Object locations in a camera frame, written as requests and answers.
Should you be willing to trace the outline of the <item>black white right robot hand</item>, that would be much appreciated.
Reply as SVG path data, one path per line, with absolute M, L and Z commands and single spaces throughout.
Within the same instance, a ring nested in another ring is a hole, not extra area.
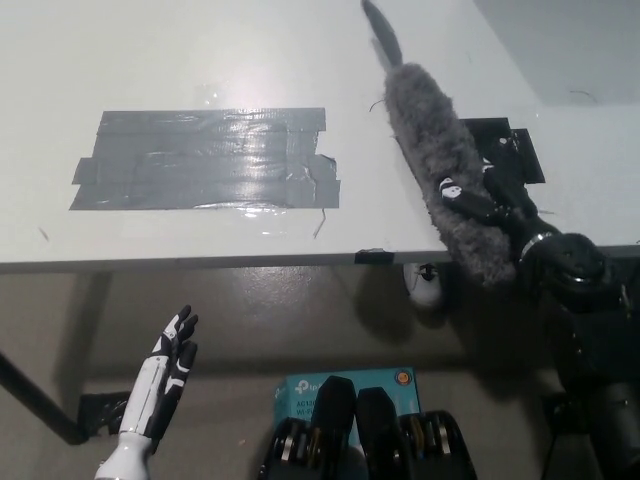
M 443 204 L 465 218 L 497 227 L 510 241 L 513 256 L 522 258 L 531 246 L 559 230 L 542 220 L 515 170 L 521 159 L 510 138 L 499 138 L 481 149 L 482 186 L 486 197 L 461 186 L 451 177 L 440 181 Z

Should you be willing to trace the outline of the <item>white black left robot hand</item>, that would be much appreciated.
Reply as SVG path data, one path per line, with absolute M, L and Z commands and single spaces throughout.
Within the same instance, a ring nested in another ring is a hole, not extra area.
M 189 305 L 175 314 L 139 370 L 119 432 L 137 434 L 157 447 L 182 397 L 198 346 L 191 340 L 198 316 Z

